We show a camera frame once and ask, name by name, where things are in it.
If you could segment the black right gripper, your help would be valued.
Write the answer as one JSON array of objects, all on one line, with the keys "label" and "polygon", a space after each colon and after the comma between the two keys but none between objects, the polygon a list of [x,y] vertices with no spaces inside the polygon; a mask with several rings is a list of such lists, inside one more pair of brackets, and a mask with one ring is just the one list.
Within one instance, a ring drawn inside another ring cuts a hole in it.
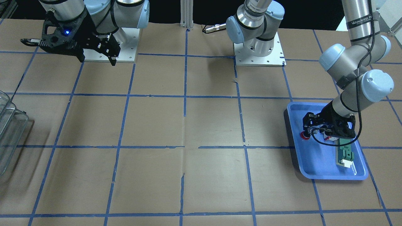
[{"label": "black right gripper", "polygon": [[[114,35],[112,33],[98,33],[87,9],[84,9],[77,19],[79,28],[74,35],[74,40],[82,49],[95,50],[97,53],[105,55],[111,65],[116,66],[116,58],[119,56],[121,48]],[[83,63],[85,55],[78,53],[77,59]]]}]

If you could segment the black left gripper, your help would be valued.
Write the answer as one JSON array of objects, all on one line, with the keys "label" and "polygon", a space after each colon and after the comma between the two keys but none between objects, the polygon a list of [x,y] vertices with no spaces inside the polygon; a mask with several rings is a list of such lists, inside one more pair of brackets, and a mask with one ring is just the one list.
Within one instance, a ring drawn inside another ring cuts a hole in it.
[{"label": "black left gripper", "polygon": [[314,134],[330,134],[334,137],[352,139],[356,137],[355,116],[343,117],[333,108],[333,102],[327,104],[320,113],[307,112],[303,117],[303,130]]}]

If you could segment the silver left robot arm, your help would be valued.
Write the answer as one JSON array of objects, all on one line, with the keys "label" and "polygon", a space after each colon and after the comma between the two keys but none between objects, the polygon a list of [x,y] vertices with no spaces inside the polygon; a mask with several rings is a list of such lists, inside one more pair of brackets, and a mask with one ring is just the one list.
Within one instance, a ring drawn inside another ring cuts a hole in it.
[{"label": "silver left robot arm", "polygon": [[[351,46],[334,44],[323,52],[319,63],[343,92],[320,113],[306,113],[300,134],[305,140],[319,132],[354,142],[359,137],[355,133],[355,115],[361,118],[362,110],[394,89],[388,73],[367,69],[391,49],[389,39],[380,34],[380,15],[373,9],[373,1],[343,0],[342,4]],[[226,20],[227,34],[233,43],[250,47],[252,55],[267,56],[284,14],[284,7],[276,1],[246,0],[236,14]]]}]

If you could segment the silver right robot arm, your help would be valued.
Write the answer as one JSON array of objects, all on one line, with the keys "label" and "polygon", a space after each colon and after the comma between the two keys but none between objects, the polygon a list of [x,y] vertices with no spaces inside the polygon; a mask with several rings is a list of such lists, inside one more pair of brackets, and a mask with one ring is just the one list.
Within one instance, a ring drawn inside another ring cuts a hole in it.
[{"label": "silver right robot arm", "polygon": [[134,63],[141,29],[148,25],[148,0],[41,0],[42,36],[30,42],[47,53],[80,62]]}]

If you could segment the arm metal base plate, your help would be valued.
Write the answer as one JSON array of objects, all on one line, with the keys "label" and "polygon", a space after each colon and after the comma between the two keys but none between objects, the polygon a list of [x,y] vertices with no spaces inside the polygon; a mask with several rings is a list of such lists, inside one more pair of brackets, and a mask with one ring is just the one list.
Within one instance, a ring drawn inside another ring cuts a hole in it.
[{"label": "arm metal base plate", "polygon": [[234,43],[233,50],[236,66],[286,66],[286,60],[278,33],[273,40],[248,40],[245,43]]},{"label": "arm metal base plate", "polygon": [[[112,53],[116,49],[116,46],[119,46],[119,54],[112,56],[112,59],[115,59],[117,63],[135,63],[141,31],[141,29],[137,28],[119,28],[113,34],[117,43],[111,43],[110,39],[106,38],[105,42],[99,45],[99,48],[106,50],[107,53]],[[85,62],[109,63],[108,57],[98,53],[96,50],[84,49],[84,56]]]}]

